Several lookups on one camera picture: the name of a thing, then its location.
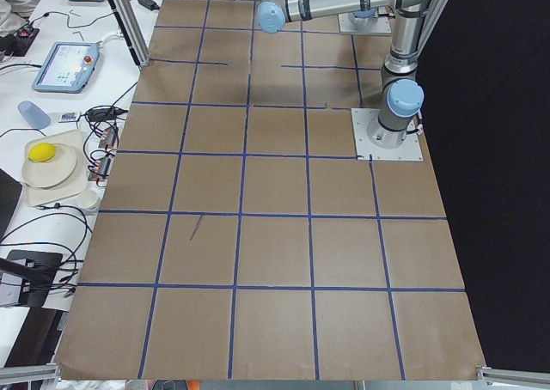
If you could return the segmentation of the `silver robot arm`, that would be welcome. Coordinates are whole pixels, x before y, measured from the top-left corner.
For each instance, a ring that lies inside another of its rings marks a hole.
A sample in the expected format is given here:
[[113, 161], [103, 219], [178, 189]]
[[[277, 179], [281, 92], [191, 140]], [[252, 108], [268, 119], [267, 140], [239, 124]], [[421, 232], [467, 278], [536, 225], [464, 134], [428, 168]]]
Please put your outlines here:
[[422, 107], [423, 90], [415, 82], [418, 59], [445, 3], [446, 0], [260, 0], [257, 20], [264, 32], [275, 34], [289, 22], [391, 8], [394, 31], [382, 64], [382, 103], [366, 131], [374, 145], [395, 149], [404, 142], [409, 122]]

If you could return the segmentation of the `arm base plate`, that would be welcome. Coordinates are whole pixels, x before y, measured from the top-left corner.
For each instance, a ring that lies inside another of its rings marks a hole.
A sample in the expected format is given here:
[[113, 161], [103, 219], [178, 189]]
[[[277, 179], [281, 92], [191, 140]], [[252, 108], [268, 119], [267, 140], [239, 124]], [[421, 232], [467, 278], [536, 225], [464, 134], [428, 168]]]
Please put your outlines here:
[[389, 131], [379, 123], [379, 112], [375, 108], [352, 108], [356, 158], [362, 161], [423, 161], [414, 120], [403, 131]]
[[342, 34], [382, 36], [392, 34], [389, 20], [386, 16], [375, 15], [368, 18], [355, 17], [352, 13], [339, 14], [339, 31]]

